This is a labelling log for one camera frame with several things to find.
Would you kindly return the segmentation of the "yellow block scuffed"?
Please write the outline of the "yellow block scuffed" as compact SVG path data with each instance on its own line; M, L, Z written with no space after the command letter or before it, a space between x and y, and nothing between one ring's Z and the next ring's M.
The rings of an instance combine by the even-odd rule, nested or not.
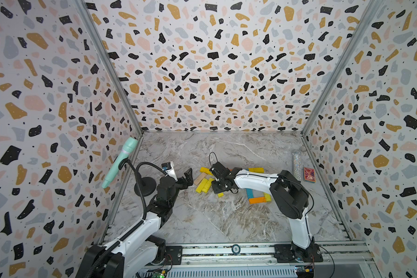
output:
M249 168L249 171L252 173L265 173L265 170L262 167Z

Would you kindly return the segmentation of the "yellow-green block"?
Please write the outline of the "yellow-green block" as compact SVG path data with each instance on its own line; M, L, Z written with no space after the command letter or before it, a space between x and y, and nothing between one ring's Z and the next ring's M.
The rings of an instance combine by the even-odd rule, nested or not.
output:
M264 193L264 198L265 198L266 202L271 202L272 201L272 198L271 198L270 194Z

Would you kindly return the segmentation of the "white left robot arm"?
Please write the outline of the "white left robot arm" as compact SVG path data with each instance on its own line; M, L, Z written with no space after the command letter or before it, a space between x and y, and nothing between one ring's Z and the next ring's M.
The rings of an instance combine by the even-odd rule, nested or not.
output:
M115 240L88 249L79 266L78 278L132 278L148 264L162 264L166 241L154 235L168 221L182 190L193 186L189 168L183 177L166 170L156 187L156 198L147 206L146 218L132 225Z

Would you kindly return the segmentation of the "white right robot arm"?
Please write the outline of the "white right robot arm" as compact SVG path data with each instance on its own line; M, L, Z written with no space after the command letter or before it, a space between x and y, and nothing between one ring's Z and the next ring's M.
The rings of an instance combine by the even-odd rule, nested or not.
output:
M312 245L307 216L310 193L289 171L283 170L278 174L254 173L237 167L230 170L217 162L212 165L210 172L215 178L212 189L216 194L239 189L270 194L280 212L290 219L292 244L302 250Z

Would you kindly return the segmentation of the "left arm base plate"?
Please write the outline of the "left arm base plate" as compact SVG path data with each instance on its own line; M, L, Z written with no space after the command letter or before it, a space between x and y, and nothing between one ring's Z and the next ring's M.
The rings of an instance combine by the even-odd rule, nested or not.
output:
M153 265L181 265L183 259L183 246L162 246L158 247Z

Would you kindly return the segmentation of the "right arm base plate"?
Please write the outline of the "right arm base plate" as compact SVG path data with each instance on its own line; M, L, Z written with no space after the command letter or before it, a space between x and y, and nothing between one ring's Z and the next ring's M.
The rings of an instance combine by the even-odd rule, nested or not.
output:
M318 244L311 243L307 249L302 249L295 244L276 244L274 245L274 257L278 263L305 262L317 263L323 262L322 252Z

